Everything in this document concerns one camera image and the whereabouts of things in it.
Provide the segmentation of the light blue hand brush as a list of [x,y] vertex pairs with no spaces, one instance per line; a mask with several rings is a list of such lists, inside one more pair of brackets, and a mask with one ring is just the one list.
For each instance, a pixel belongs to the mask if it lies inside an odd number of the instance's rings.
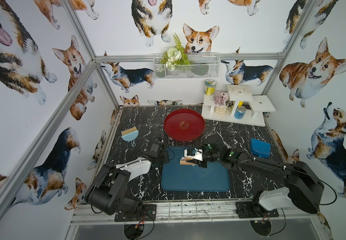
[[139,130],[136,127],[124,130],[121,134],[124,141],[131,143],[132,147],[136,146],[136,138],[139,136]]

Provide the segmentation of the teal plastic tray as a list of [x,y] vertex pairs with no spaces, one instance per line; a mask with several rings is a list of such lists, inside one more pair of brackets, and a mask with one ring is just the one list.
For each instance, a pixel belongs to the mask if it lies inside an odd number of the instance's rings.
[[169,162],[163,165],[162,188],[166,191],[226,192],[230,189],[228,170],[219,163],[206,168],[181,165],[185,147],[170,147]]

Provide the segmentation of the pink flower decoration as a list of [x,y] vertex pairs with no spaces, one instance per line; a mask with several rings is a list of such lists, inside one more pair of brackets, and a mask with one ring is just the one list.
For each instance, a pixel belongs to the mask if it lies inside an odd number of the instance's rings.
[[213,99],[216,106],[224,107],[229,101],[229,94],[227,92],[215,92]]

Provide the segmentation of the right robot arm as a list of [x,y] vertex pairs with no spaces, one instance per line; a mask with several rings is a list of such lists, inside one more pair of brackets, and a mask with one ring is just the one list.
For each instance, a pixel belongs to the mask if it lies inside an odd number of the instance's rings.
[[280,182],[283,187],[258,192],[247,204],[237,204],[240,218],[268,216],[281,208],[298,208],[308,214],[320,211],[324,184],[304,162],[272,162],[229,146],[217,135],[210,135],[198,148],[185,151],[187,162],[206,168],[219,163],[230,171],[257,173]]

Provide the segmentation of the artificial green white flowers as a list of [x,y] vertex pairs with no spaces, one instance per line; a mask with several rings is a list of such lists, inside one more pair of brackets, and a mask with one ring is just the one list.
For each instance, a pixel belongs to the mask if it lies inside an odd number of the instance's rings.
[[174,33],[174,42],[175,45],[164,52],[160,60],[160,64],[165,66],[169,71],[174,71],[180,66],[188,66],[192,64],[176,33]]

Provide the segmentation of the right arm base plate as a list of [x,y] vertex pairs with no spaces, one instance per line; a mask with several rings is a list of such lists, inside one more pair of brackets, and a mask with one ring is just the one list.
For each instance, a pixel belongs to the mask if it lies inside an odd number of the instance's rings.
[[236,202],[236,213],[240,219],[250,218],[275,218],[279,216],[276,209],[268,211],[254,202]]

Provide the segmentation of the blue can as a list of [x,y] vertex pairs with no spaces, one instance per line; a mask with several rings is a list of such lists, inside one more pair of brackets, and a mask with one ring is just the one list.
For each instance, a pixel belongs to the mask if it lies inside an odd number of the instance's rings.
[[244,106],[238,106],[234,113],[234,117],[238,120],[241,120],[244,117],[245,112],[246,112],[246,108]]

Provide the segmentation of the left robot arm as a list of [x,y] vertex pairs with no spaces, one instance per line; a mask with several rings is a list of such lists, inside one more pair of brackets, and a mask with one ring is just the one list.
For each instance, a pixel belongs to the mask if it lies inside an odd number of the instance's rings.
[[85,202],[93,213],[124,214],[125,218],[134,221],[145,217],[143,202],[126,195],[128,183],[148,174],[151,168],[167,164],[169,155],[166,148],[163,142],[154,140],[149,151],[133,161],[119,165],[104,164],[85,193]]

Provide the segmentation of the wooden double roller pin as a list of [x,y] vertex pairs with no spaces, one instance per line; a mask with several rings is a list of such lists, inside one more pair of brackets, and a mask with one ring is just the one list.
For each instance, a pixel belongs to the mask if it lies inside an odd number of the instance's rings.
[[191,158],[191,157],[182,157],[180,159],[180,165],[189,165],[189,166],[195,166],[196,163],[194,163],[195,159]]

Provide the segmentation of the red round tray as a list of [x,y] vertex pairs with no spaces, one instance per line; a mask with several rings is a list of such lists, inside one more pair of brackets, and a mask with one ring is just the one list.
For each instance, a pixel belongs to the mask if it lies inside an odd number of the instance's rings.
[[202,135],[204,129],[205,120],[202,115],[190,109],[175,110],[164,120],[166,134],[176,141],[193,141]]

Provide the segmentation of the white tiered shelf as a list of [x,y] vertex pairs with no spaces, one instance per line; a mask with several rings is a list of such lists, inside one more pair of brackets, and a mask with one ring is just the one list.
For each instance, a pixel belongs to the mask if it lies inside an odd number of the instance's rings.
[[227,92],[204,95],[202,117],[206,120],[264,127],[264,113],[276,109],[267,96],[254,96],[247,85],[228,85]]

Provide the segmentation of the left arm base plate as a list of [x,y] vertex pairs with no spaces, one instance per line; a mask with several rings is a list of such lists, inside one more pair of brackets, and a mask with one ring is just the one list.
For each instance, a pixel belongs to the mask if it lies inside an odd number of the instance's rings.
[[156,214],[156,204],[145,204],[138,206],[133,212],[116,212],[115,222],[153,222],[156,220]]

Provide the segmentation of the yellow sunflower seed can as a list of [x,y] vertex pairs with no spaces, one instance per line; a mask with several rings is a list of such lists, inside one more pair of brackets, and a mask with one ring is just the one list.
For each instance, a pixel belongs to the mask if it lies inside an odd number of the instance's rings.
[[217,82],[212,79],[205,80],[205,95],[212,96],[216,91]]

